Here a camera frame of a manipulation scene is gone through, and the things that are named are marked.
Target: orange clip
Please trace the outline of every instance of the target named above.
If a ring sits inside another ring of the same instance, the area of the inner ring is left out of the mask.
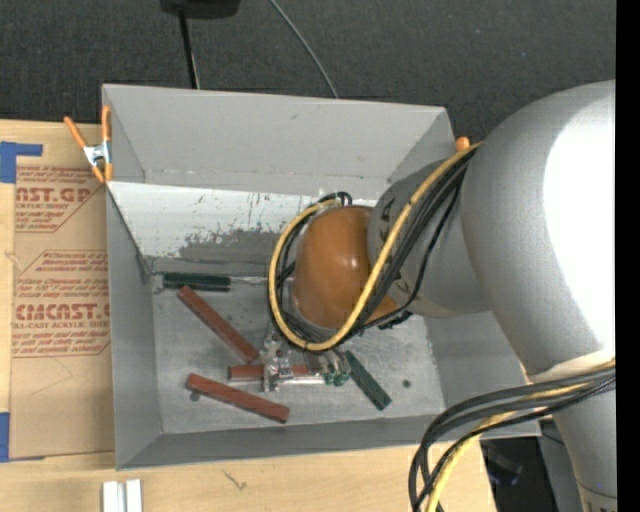
[[[471,146],[471,141],[469,140],[469,137],[462,136],[456,139],[456,151],[464,151],[469,146]]]
[[[91,164],[91,171],[100,183],[104,183],[106,180],[111,180],[113,175],[113,164],[111,163],[111,156],[109,154],[109,146],[111,145],[111,108],[107,105],[102,107],[102,144],[97,146],[87,146],[87,143],[82,137],[80,130],[73,122],[73,120],[65,116],[64,124],[67,125],[73,139],[76,141],[80,149],[82,149]],[[100,168],[96,165],[99,158],[104,159],[104,175]]]
[[[105,145],[111,143],[111,107],[109,105],[102,107],[102,140]],[[112,176],[113,164],[109,157],[104,162],[104,177],[107,181],[111,181]]]

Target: black cable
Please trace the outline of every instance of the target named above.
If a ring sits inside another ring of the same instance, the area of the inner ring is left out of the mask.
[[[331,79],[329,78],[328,73],[325,71],[324,67],[320,63],[320,59],[318,59],[318,57],[316,56],[311,46],[309,46],[309,43],[307,43],[306,39],[302,36],[300,31],[298,30],[298,27],[296,27],[295,23],[291,21],[289,16],[287,16],[287,14],[284,12],[282,7],[280,7],[280,5],[276,2],[276,0],[269,0],[269,2],[273,6],[273,8],[278,12],[278,14],[282,17],[285,23],[289,25],[289,28],[293,31],[295,36],[298,38],[298,41],[302,43],[302,46],[304,46],[304,49],[307,50],[307,53],[313,60],[314,64],[318,68],[318,71],[320,71],[320,74],[322,74],[324,81],[327,83],[327,86],[331,90],[331,94],[333,94],[334,98],[338,99],[339,98],[338,91],[336,91],[336,88],[333,86],[333,83],[331,82]]]
[[[184,45],[184,53],[187,58],[187,67],[189,68],[189,80],[192,89],[200,89],[200,77],[198,76],[198,68],[196,67],[196,59],[191,49],[191,39],[189,37],[189,25],[184,10],[178,13],[180,20],[180,32],[182,33],[182,43]]]
[[[423,469],[423,477],[426,479],[428,474],[425,473],[426,468],[426,454],[428,451],[428,447],[436,442],[440,437],[442,437],[447,432],[462,426],[465,423],[473,421],[474,419],[478,419],[475,416],[467,416],[474,414],[476,411],[482,411],[484,416],[480,417],[489,417],[495,413],[502,412],[500,409],[501,404],[497,404],[496,402],[505,401],[505,400],[515,400],[517,398],[528,396],[533,393],[540,393],[545,391],[550,391],[553,389],[559,389],[579,384],[586,384],[590,382],[601,381],[604,379],[608,379],[615,376],[615,368],[606,368],[602,370],[596,370],[593,372],[589,372],[581,375],[574,375],[570,377],[564,377],[562,379],[556,379],[548,382],[541,382],[538,384],[530,384],[525,386],[519,386],[516,388],[509,388],[499,391],[494,391],[492,393],[487,393],[485,395],[481,395],[478,397],[470,398],[463,402],[460,402],[442,414],[440,414],[434,421],[431,422],[429,428],[424,433],[422,440],[420,441],[420,445],[416,451],[414,459],[411,463],[411,469],[409,473],[409,495],[413,499],[415,498],[415,478],[417,478],[417,467],[421,467]],[[484,407],[487,404],[490,404],[490,408],[477,409],[479,407]],[[476,409],[471,413],[466,412],[471,409]]]
[[[371,313],[375,310],[375,308],[378,307],[380,302],[386,296],[393,282],[397,279],[397,275],[399,273],[400,268],[406,261],[406,258],[408,257],[409,253],[413,249],[416,241],[422,235],[422,232],[424,231],[429,221],[432,219],[435,212],[438,211],[438,209],[446,200],[446,198],[449,197],[450,194],[454,192],[461,184],[462,179],[464,177],[464,173],[466,172],[469,160],[471,159],[471,156],[473,154],[474,154],[473,151],[470,152],[469,154],[465,155],[465,157],[462,158],[460,161],[452,165],[450,169],[447,169],[447,171],[442,176],[440,176],[438,180],[436,180],[436,182],[432,185],[430,190],[427,191],[426,196],[421,199],[421,204],[418,207],[418,212],[414,215],[413,220],[409,223],[407,233],[405,234],[403,239],[400,241],[399,246],[396,249],[395,254],[393,255],[391,263],[389,264],[387,269],[385,269],[382,272],[382,278],[380,282],[377,284],[374,292],[372,293],[371,297],[367,301],[367,304],[363,308],[363,311],[360,314],[359,318],[354,323],[354,327],[350,330],[349,333],[347,333],[339,341],[339,343],[336,344],[336,346],[344,343],[346,340],[352,338],[356,334],[362,333],[365,329],[372,327],[374,325],[379,325],[381,323],[381,322],[375,321],[370,325],[367,325],[366,320],[371,316]],[[337,193],[329,194],[323,197],[320,201],[340,197],[344,205],[345,198],[342,197],[342,194],[348,196],[348,194],[346,193],[337,192]],[[451,209],[453,208],[453,202],[450,202],[450,207]],[[442,222],[438,226],[439,229],[436,228],[438,236],[442,231],[442,229],[444,228],[445,223],[446,222]],[[295,238],[295,237],[292,237],[294,233],[297,236],[300,233],[300,231],[292,232],[289,235],[289,239],[285,241],[285,247],[286,247],[287,253],[289,250],[288,248],[290,247],[290,245],[288,244],[293,243],[293,239]],[[435,247],[436,242],[437,242],[437,236],[432,238],[430,245],[433,245],[433,247]],[[278,272],[276,278],[284,274],[284,263],[282,263],[282,261],[283,260],[281,259],[278,264],[278,268],[281,270],[280,272]],[[423,263],[424,263],[423,266],[426,269],[426,263],[424,262],[424,259],[423,259]],[[282,303],[281,289],[279,290],[278,297],[280,302]],[[394,316],[400,313],[401,310],[402,308],[397,310],[397,312],[394,313]]]
[[[542,437],[544,437],[546,439],[549,439],[550,441],[553,441],[554,443],[561,444],[562,446],[565,445],[564,442],[561,441],[560,439],[558,439],[556,437],[553,437],[553,436],[550,436],[549,434],[545,434],[544,432],[542,433]]]
[[[353,204],[353,198],[351,197],[351,195],[349,193],[343,192],[343,191],[338,191],[338,192],[332,192],[330,194],[327,194],[327,195],[321,197],[315,203],[312,203],[311,205],[309,205],[309,207],[313,206],[314,204],[318,204],[318,203],[322,203],[324,201],[328,201],[330,199],[340,199],[340,204],[341,204],[342,207],[350,206],[351,204]],[[303,219],[300,222],[300,224],[298,226],[296,226],[296,228],[291,233],[289,233],[289,236],[284,241],[284,245],[283,245],[282,251],[280,253],[280,258],[279,258],[279,261],[277,262],[276,294],[277,294],[278,303],[280,304],[280,309],[282,311],[283,318],[285,319],[285,321],[287,322],[287,324],[289,325],[291,330],[300,338],[304,338],[304,339],[310,340],[313,343],[318,343],[318,342],[322,341],[322,337],[318,333],[316,333],[312,328],[309,328],[307,325],[304,324],[304,322],[301,322],[295,316],[288,314],[282,308],[282,304],[284,302],[283,294],[284,294],[285,281],[286,281],[287,277],[289,277],[291,274],[293,274],[293,271],[295,270],[295,261],[290,263],[289,265],[287,265],[287,261],[288,261],[288,258],[289,258],[289,252],[290,252],[290,250],[291,250],[291,248],[293,246],[293,243],[295,242],[296,238],[302,232],[303,228],[313,218],[314,218],[314,216],[310,216],[310,217],[306,217],[305,219]]]
[[[429,262],[429,258],[431,257],[431,253],[433,252],[433,249],[435,248],[436,243],[438,242],[438,239],[440,238],[440,234],[442,233],[442,231],[444,229],[444,226],[445,226],[447,220],[449,219],[449,216],[451,215],[451,212],[453,211],[453,207],[455,206],[456,200],[458,198],[459,190],[460,190],[460,186],[458,185],[454,189],[451,201],[449,202],[449,205],[447,206],[447,209],[442,214],[442,217],[440,218],[440,221],[438,222],[438,225],[436,226],[434,234],[431,237],[431,241],[429,242],[429,245],[427,246],[427,250],[425,251],[425,254],[424,254],[423,258],[422,258],[422,263],[421,263],[420,269],[418,271],[418,276],[416,277],[416,281],[415,281],[415,284],[414,284],[414,287],[413,287],[413,291],[411,292],[411,295],[409,296],[409,299],[404,303],[404,305],[400,306],[395,311],[392,311],[391,313],[387,313],[386,315],[384,315],[384,316],[382,316],[380,318],[377,318],[376,320],[368,322],[367,324],[365,324],[363,327],[361,327],[358,330],[352,330],[352,332],[348,336],[345,337],[345,341],[347,339],[349,339],[349,338],[352,338],[355,335],[362,334],[366,329],[370,329],[371,327],[378,326],[379,329],[386,329],[386,328],[398,325],[399,323],[407,320],[409,317],[412,316],[412,313],[410,313],[410,312],[408,312],[406,310],[411,305],[411,303],[415,300],[416,296],[418,295],[418,291],[420,290],[420,285],[422,284],[422,279],[424,278],[424,272],[425,272],[425,270],[427,268],[427,264]]]
[[[422,205],[422,206],[424,207],[425,205],[427,205],[427,208],[428,208],[428,211],[429,211],[429,213],[430,213],[430,216],[431,216],[431,215],[432,215],[432,214],[433,214],[433,213],[434,213],[434,212],[435,212],[435,211],[440,207],[440,205],[441,205],[441,203],[442,203],[443,199],[445,198],[445,197],[441,197],[441,196],[448,195],[449,189],[448,189],[448,188],[444,188],[444,187],[442,186],[442,184],[443,184],[443,183],[444,183],[444,185],[447,185],[447,183],[446,183],[446,182],[443,182],[443,181],[442,181],[442,179],[443,179],[443,178],[445,178],[445,177],[441,177],[441,178],[440,178],[440,181],[438,182],[440,185],[439,185],[439,186],[434,186],[434,188],[433,188],[433,189],[432,189],[432,191],[431,191],[431,192],[432,192],[432,194],[436,196],[436,197],[434,198],[434,200],[433,200],[433,201],[430,201],[430,200],[429,200],[429,198],[427,197],[427,199],[423,202],[423,205]],[[322,197],[321,199],[319,199],[319,200],[318,200],[318,202],[326,201],[326,200],[329,200],[329,199],[336,199],[336,198],[340,198],[340,199],[341,199],[341,201],[342,201],[342,205],[343,205],[343,206],[345,205],[345,202],[346,202],[346,204],[351,204],[351,203],[352,203],[351,196],[350,196],[349,194],[347,194],[346,192],[336,192],[336,193],[328,194],[328,195],[326,195],[326,196]],[[443,216],[443,218],[441,219],[441,222],[440,222],[440,224],[439,224],[440,229],[438,229],[438,230],[437,230],[437,233],[436,233],[436,235],[435,235],[435,238],[437,238],[437,236],[439,236],[439,234],[440,234],[440,232],[441,232],[441,230],[442,230],[442,227],[444,227],[444,223],[445,223],[446,218],[448,217],[448,214],[449,214],[449,213],[450,213],[450,209],[448,208],[448,209],[447,209],[446,214],[445,214],[445,215]],[[419,214],[419,213],[418,213],[418,214],[416,214],[415,219],[420,219],[420,214]],[[309,220],[309,218],[305,219],[305,221],[303,221],[303,223],[301,223],[301,224],[302,224],[302,225],[304,225],[308,220]],[[298,236],[298,234],[300,233],[300,231],[301,231],[301,229],[302,229],[302,225],[301,225],[301,226],[299,226],[299,227],[300,227],[300,229],[296,229],[296,230],[292,231],[292,233],[290,233],[290,235],[289,235],[289,238],[288,238],[287,240],[285,240],[285,244],[284,244],[284,246],[283,246],[283,251],[282,251],[282,254],[283,254],[283,255],[285,254],[285,252],[288,254],[289,248],[290,248],[291,244],[293,243],[293,240],[295,239],[295,237],[296,237],[296,236]],[[415,233],[415,235],[413,235],[413,237],[414,237],[414,238],[417,238],[417,235],[421,234],[422,229],[423,229],[423,228],[421,228],[421,229],[419,229],[419,230],[415,230],[415,231],[416,231],[416,233]],[[436,242],[435,238],[434,238],[434,239],[432,239],[430,246],[435,246],[435,242]],[[279,268],[281,268],[281,269],[282,269],[282,268],[284,268],[284,263],[283,263],[284,261],[286,261],[286,257],[281,256],[281,259],[280,259],[280,262],[279,262]],[[284,271],[282,271],[282,272],[279,272],[279,273],[278,273],[278,275],[283,275],[283,274],[284,274]],[[280,303],[282,303],[282,289],[280,289],[280,290],[279,290],[279,295],[278,295],[278,297],[279,297],[279,299],[280,299]],[[364,318],[368,318],[369,316],[370,316],[370,314],[369,314],[369,313],[367,313],[367,312],[364,312],[364,311],[363,311],[363,313],[361,314],[361,318],[362,318],[362,317],[364,317]],[[385,317],[385,321],[387,321],[387,322],[388,322],[389,320],[390,320],[390,317],[389,317],[389,315],[387,315],[387,317]],[[340,342],[339,342],[338,344],[336,344],[336,346],[338,346],[338,345],[340,345],[340,344],[344,343],[345,341],[347,341],[348,339],[352,338],[352,337],[353,337],[353,336],[355,336],[356,334],[361,334],[362,332],[364,332],[364,330],[365,330],[365,329],[367,329],[367,328],[369,328],[369,327],[373,327],[374,325],[378,325],[379,323],[381,323],[381,322],[380,322],[379,320],[376,320],[376,321],[371,322],[370,324],[365,325],[365,326],[363,326],[363,327],[361,327],[361,328],[359,328],[359,329],[356,329],[356,328],[354,327],[353,329],[351,329],[351,331],[350,331],[349,333],[347,333],[347,334],[346,334],[346,335],[345,335],[345,336],[340,340]],[[300,332],[296,332],[296,334],[297,334],[298,336],[302,337],[302,336],[301,336],[301,334],[300,334]]]
[[[568,397],[577,396],[580,391],[581,390],[567,392],[557,397],[547,397],[547,398],[538,397],[538,398],[530,398],[527,400],[517,400],[516,402],[504,402],[504,403],[492,405],[489,407],[485,407],[482,409],[476,409],[462,416],[455,417],[450,421],[436,425],[433,428],[430,426],[428,431],[425,433],[425,436],[423,437],[420,443],[420,446],[416,450],[413,460],[411,461],[411,466],[409,469],[409,498],[411,502],[414,502],[417,499],[416,486],[417,486],[418,470],[420,469],[422,470],[423,478],[425,480],[429,478],[428,466],[426,464],[427,453],[429,448],[431,447],[431,445],[436,443],[440,438],[442,438],[448,432],[458,427],[461,427],[463,425],[467,425],[473,421],[489,418],[496,414],[500,414],[508,411],[523,411],[523,410],[533,409],[541,406],[548,407],[549,405],[553,405],[563,400],[566,400]]]
[[[478,436],[480,434],[483,434],[485,432],[489,432],[491,430],[497,430],[499,428],[504,428],[506,426],[518,425],[518,424],[521,424],[521,423],[526,423],[527,421],[531,421],[533,419],[538,419],[538,418],[541,418],[543,416],[547,416],[548,414],[561,411],[563,409],[566,409],[567,407],[576,405],[579,402],[582,402],[582,401],[584,401],[584,400],[586,400],[588,398],[591,398],[593,396],[596,396],[596,395],[599,395],[601,393],[605,393],[605,392],[608,392],[608,391],[611,391],[611,390],[615,389],[615,382],[616,382],[616,378],[614,376],[612,378],[609,378],[609,379],[599,383],[598,385],[591,386],[586,390],[580,391],[575,396],[573,396],[573,397],[571,397],[569,399],[562,400],[562,401],[560,401],[560,402],[558,402],[558,403],[556,403],[554,405],[545,407],[542,410],[539,410],[539,411],[536,411],[536,412],[533,412],[533,413],[529,413],[529,414],[525,414],[525,415],[522,415],[522,416],[518,416],[516,418],[506,419],[506,420],[500,421],[500,422],[498,422],[498,423],[496,423],[494,425],[489,425],[489,426],[486,426],[486,427],[475,429],[475,430],[469,432],[468,434],[464,435],[458,441],[456,441],[456,443],[453,444],[444,453],[444,455],[440,458],[440,460],[436,464],[436,467],[433,470],[433,473],[431,473],[431,475],[425,480],[425,487],[423,488],[423,490],[421,491],[420,495],[418,496],[418,499],[415,502],[412,502],[412,510],[414,512],[418,512],[419,511],[420,506],[424,502],[425,498],[433,490],[433,485],[434,485],[438,475],[440,474],[440,472],[444,468],[445,463],[449,460],[449,458],[453,455],[453,453],[458,449],[458,447],[462,443],[467,441],[468,439],[470,439],[472,437],[475,437],[475,436]]]

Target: cardboard sheet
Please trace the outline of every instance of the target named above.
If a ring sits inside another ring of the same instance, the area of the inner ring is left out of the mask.
[[[99,141],[97,126],[79,128]],[[43,148],[17,157],[14,247],[3,255],[14,272],[9,456],[111,450],[104,187],[63,123],[0,121],[0,140]]]

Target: yellow cable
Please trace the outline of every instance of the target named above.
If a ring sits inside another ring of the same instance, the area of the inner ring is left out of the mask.
[[[450,157],[447,160],[445,160],[416,189],[416,191],[413,193],[413,195],[409,199],[409,202],[402,209],[402,212],[400,212],[400,215],[398,216],[398,218],[397,218],[396,222],[394,223],[393,227],[391,228],[391,231],[389,232],[389,236],[387,237],[387,240],[385,241],[384,245],[382,246],[382,250],[380,251],[380,255],[378,256],[378,259],[376,260],[376,262],[375,262],[375,264],[373,266],[373,269],[371,270],[371,274],[369,274],[369,278],[367,279],[367,282],[365,283],[364,288],[362,289],[362,293],[360,294],[360,297],[358,298],[358,300],[356,302],[356,305],[353,308],[353,311],[349,315],[349,318],[347,318],[347,320],[343,324],[343,326],[333,336],[331,336],[331,338],[329,338],[328,340],[322,341],[322,342],[313,343],[313,342],[310,342],[308,340],[304,340],[304,339],[298,337],[289,328],[289,326],[287,325],[286,321],[282,317],[282,312],[280,311],[280,306],[278,305],[278,300],[277,300],[277,295],[276,295],[276,286],[275,286],[275,284],[276,284],[276,269],[277,269],[277,266],[278,266],[278,260],[280,258],[280,252],[282,251],[282,248],[284,246],[284,243],[285,243],[287,237],[289,236],[289,233],[291,233],[291,231],[293,231],[293,229],[300,222],[302,222],[302,220],[304,220],[306,217],[308,217],[309,215],[315,213],[319,208],[321,208],[322,204],[314,205],[314,206],[318,206],[318,208],[313,209],[313,207],[311,207],[309,210],[312,210],[312,211],[307,210],[307,211],[303,212],[298,217],[296,217],[291,222],[291,224],[289,224],[287,226],[287,228],[284,230],[284,232],[282,233],[282,235],[278,239],[278,242],[276,244],[276,248],[273,251],[273,256],[271,257],[271,264],[269,266],[268,288],[269,288],[269,302],[271,304],[271,310],[273,312],[274,319],[275,319],[276,323],[278,324],[278,327],[280,328],[282,333],[287,337],[287,339],[291,343],[293,343],[294,345],[297,345],[298,347],[310,348],[310,349],[316,350],[316,351],[329,350],[332,347],[336,346],[338,343],[340,343],[342,338],[354,326],[354,324],[356,323],[356,320],[358,319],[358,316],[360,316],[360,313],[362,312],[362,310],[366,306],[367,301],[369,300],[369,297],[371,296],[371,293],[373,292],[373,289],[375,287],[376,281],[378,280],[378,276],[382,272],[382,268],[384,267],[384,264],[386,263],[387,258],[389,257],[389,254],[391,253],[391,250],[393,249],[393,246],[394,246],[394,244],[396,242],[396,239],[398,238],[398,236],[400,234],[400,231],[401,231],[404,223],[406,222],[407,218],[409,217],[409,214],[411,213],[411,210],[413,209],[413,207],[420,200],[420,198],[429,190],[429,188],[436,182],[436,180],[438,178],[440,178],[447,170],[449,170],[459,160],[464,158],[469,152],[475,150],[479,145],[480,145],[480,143],[474,144],[472,146],[469,146],[467,149],[459,151],[455,155],[453,155],[452,157]]]
[[[604,370],[606,368],[614,367],[615,364],[616,364],[616,360],[614,358],[611,361],[609,361],[609,362],[607,362],[607,363],[605,363],[603,365],[600,365],[600,366],[597,366],[597,367],[593,368],[590,371]],[[555,395],[560,395],[560,394],[568,393],[568,392],[571,392],[571,391],[575,391],[577,389],[586,387],[588,385],[589,385],[589,383],[587,382],[587,383],[583,383],[583,384],[574,384],[572,386],[565,386],[565,387],[558,388],[558,389],[551,389],[551,390],[548,390],[548,391],[540,391],[538,393],[532,393],[531,395],[528,395],[528,396],[522,398],[522,400],[529,400],[529,399],[532,399],[532,398],[547,398],[547,397],[550,397],[550,396],[555,396]],[[498,423],[498,422],[504,420],[505,418],[508,418],[509,416],[512,416],[514,414],[515,414],[515,411],[508,411],[508,412],[496,414],[494,416],[490,416],[489,418],[485,418],[480,423],[478,423],[478,425],[476,426],[476,428],[474,430],[478,430],[480,428],[484,428],[484,427],[488,427],[488,426],[494,425],[495,423]],[[475,441],[481,435],[482,434],[477,434],[475,436],[471,436],[468,439],[466,439],[465,441],[463,441],[462,443],[460,443],[458,448],[456,448],[456,450],[451,454],[449,459],[444,463],[444,466],[442,467],[442,470],[440,471],[440,473],[436,477],[436,480],[435,480],[435,482],[433,484],[433,489],[431,490],[431,493],[429,494],[429,501],[427,502],[427,507],[425,509],[425,512],[435,512],[436,511],[436,507],[438,506],[438,502],[440,501],[440,495],[442,494],[444,486],[447,483],[447,480],[449,479],[449,476],[451,475],[451,472],[453,471],[453,468],[456,466],[456,464],[458,463],[460,458],[465,454],[465,452],[470,448],[471,443],[473,441]]]

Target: blue tape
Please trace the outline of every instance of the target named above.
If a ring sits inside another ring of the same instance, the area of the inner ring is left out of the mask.
[[[0,183],[16,182],[18,156],[42,156],[42,144],[0,142]]]
[[[0,462],[9,461],[9,413],[0,412]]]

